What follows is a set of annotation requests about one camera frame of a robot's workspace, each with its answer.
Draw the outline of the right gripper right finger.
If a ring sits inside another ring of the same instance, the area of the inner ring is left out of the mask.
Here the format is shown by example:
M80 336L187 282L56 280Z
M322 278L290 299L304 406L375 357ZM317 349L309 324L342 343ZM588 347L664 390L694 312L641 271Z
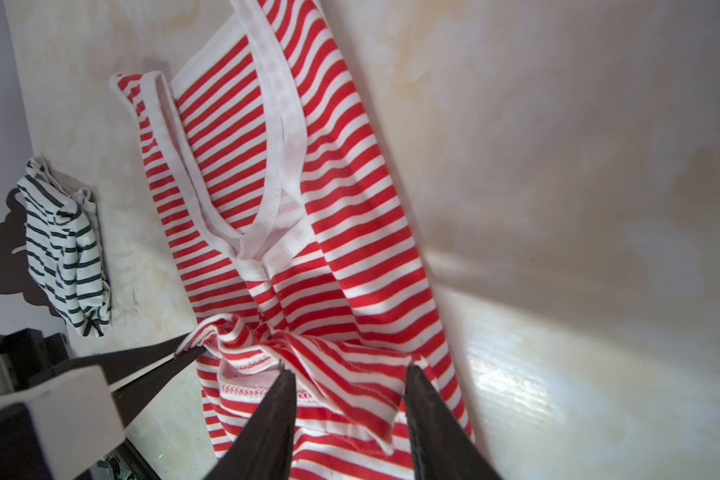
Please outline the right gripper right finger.
M416 479L501 479L414 364L406 369L404 400Z

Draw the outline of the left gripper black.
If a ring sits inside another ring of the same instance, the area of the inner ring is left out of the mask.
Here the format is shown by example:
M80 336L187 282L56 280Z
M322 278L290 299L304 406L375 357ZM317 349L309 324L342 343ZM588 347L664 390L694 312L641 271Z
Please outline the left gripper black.
M176 375L205 353L204 347L184 350L183 341L178 336L154 345L69 359L71 350L64 333L45 336L27 328L0 335L0 396L84 367L99 367L107 384L113 385L167 359L112 393L126 428Z

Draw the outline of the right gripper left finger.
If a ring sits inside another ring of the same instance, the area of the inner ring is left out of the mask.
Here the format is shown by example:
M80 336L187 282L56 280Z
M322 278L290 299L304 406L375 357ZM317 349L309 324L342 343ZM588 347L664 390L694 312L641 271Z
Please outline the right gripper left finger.
M297 413L295 375L282 370L207 480L288 479Z

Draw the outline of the black white striped tank top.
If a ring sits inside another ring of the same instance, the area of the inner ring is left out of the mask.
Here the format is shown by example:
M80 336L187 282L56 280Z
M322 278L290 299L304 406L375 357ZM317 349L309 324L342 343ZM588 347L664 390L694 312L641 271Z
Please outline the black white striped tank top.
M28 272L80 336L102 337L111 320L97 205L87 187L57 179L42 156L17 181L25 210Z

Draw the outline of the red white striped tank top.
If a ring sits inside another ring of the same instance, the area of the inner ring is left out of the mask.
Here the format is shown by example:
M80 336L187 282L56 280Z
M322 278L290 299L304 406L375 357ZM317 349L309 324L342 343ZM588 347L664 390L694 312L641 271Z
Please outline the red white striped tank top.
M213 449L288 369L293 478L410 479L407 367L469 419L400 199L321 4L232 8L172 78L110 81L198 321Z

